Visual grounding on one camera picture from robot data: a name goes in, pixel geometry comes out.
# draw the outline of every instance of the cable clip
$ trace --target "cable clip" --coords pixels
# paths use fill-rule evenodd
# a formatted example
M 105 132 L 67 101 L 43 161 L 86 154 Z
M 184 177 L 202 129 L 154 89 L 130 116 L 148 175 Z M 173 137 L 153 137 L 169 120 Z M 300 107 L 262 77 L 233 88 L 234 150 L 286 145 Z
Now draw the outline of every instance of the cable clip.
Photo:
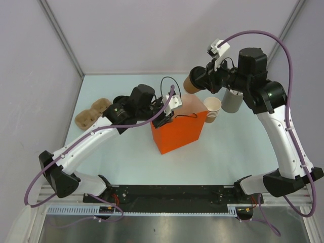
M 286 128 L 286 131 L 289 131 L 289 130 L 292 130 L 292 129 L 295 129 L 294 126 L 290 127 L 290 128 Z

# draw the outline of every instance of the stack of paper cups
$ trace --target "stack of paper cups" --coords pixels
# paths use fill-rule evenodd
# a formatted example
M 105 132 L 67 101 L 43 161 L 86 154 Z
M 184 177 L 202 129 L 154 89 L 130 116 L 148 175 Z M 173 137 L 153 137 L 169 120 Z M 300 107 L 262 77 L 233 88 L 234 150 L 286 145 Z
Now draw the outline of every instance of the stack of paper cups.
M 222 102 L 216 97 L 208 97 L 204 100 L 204 105 L 208 110 L 205 122 L 212 123 L 222 108 Z

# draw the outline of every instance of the white wall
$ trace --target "white wall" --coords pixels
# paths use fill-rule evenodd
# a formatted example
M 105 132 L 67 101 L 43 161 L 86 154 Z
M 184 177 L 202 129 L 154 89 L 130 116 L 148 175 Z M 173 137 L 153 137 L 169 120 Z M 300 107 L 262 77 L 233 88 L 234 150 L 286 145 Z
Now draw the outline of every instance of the white wall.
M 324 168 L 324 2 L 308 1 L 285 43 L 294 67 L 292 117 L 301 143 L 313 164 Z M 269 68 L 269 78 L 288 85 L 288 63 L 281 50 Z M 324 179 L 316 182 L 317 214 L 324 232 Z
M 65 138 L 81 79 L 36 0 L 0 1 L 0 242 L 38 155 Z
M 210 61 L 207 46 L 242 30 L 280 34 L 297 0 L 48 0 L 85 74 L 174 73 Z M 274 42 L 242 36 L 244 47 Z

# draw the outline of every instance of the orange box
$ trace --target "orange box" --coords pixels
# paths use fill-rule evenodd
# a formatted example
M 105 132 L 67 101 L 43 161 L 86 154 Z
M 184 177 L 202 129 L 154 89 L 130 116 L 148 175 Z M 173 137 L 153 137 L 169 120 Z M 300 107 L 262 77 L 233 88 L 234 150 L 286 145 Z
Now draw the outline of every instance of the orange box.
M 161 152 L 165 154 L 199 139 L 203 129 L 207 109 L 196 95 L 181 97 L 182 107 L 175 110 L 171 123 L 154 128 L 151 123 L 153 139 Z

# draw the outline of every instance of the gray cup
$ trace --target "gray cup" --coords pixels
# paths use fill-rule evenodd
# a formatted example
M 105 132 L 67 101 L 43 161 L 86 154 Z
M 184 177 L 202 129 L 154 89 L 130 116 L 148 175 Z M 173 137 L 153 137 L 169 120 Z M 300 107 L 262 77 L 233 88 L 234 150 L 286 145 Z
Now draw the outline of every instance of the gray cup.
M 222 100 L 222 109 L 227 113 L 236 113 L 243 102 L 243 94 L 234 90 L 226 90 Z

